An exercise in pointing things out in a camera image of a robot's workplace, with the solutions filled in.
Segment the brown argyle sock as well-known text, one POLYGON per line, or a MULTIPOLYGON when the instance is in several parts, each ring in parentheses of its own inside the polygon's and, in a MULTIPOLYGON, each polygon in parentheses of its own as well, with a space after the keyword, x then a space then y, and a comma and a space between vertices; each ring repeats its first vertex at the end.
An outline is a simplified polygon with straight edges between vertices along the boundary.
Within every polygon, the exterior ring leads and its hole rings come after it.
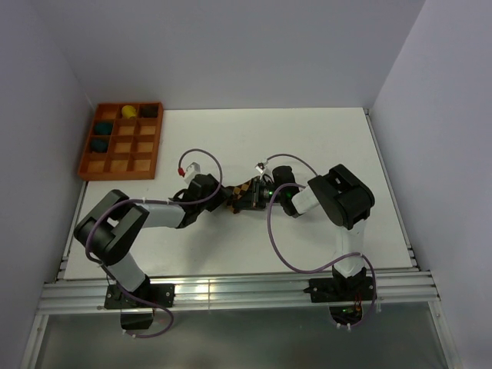
POLYGON ((226 207, 233 214, 238 214, 240 211, 254 210, 252 188, 254 187, 255 180, 256 178, 251 178, 243 184, 227 187, 231 193, 226 200, 226 207))

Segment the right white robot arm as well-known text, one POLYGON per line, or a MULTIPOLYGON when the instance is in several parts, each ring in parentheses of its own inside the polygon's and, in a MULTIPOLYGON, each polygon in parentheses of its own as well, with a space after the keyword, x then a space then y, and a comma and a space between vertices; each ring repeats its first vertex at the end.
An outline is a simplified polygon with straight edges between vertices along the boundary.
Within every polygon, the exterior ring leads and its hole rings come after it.
POLYGON ((364 274, 362 257, 366 220, 375 205, 372 191, 344 165, 323 176, 315 175, 307 186, 299 185, 290 166, 278 166, 271 175, 260 175, 236 187, 230 186, 226 201, 235 214, 246 210, 271 211, 279 204, 284 213, 297 218, 320 206, 336 230, 336 262, 340 276, 333 280, 334 294, 347 300, 359 290, 356 276, 364 274))

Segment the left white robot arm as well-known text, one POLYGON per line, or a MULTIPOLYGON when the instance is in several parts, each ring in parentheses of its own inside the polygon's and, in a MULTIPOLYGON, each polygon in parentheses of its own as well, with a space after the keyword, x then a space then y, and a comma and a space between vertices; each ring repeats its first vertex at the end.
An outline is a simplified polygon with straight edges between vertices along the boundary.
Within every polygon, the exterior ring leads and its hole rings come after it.
POLYGON ((187 188, 166 201, 131 201, 124 192, 112 190, 79 221, 74 237, 123 288, 122 298, 140 307, 151 299, 150 279, 130 252, 141 229, 186 228, 231 195, 212 175, 195 175, 187 188))

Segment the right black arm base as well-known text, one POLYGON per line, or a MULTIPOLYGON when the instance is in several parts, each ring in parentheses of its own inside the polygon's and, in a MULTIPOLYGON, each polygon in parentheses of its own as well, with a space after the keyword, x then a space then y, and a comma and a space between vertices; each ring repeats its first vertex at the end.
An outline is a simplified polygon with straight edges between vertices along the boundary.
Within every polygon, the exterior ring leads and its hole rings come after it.
POLYGON ((311 303, 329 303, 331 318, 336 324, 350 327, 364 318, 363 303, 371 302, 374 306, 377 295, 371 277, 361 278, 312 278, 304 293, 308 294, 311 303))

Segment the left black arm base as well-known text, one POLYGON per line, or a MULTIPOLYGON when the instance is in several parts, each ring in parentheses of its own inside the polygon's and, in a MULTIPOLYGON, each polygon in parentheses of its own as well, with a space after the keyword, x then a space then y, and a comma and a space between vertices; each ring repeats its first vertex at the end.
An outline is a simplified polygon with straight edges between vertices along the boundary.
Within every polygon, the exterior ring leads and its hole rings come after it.
POLYGON ((175 317, 169 308, 173 306, 174 299, 174 284, 150 283, 134 292, 126 291, 119 284, 110 284, 103 308, 107 311, 120 311, 120 325, 126 334, 136 338, 152 338, 171 329, 175 317), (160 331, 148 333, 154 323, 157 310, 168 315, 168 323, 160 331))

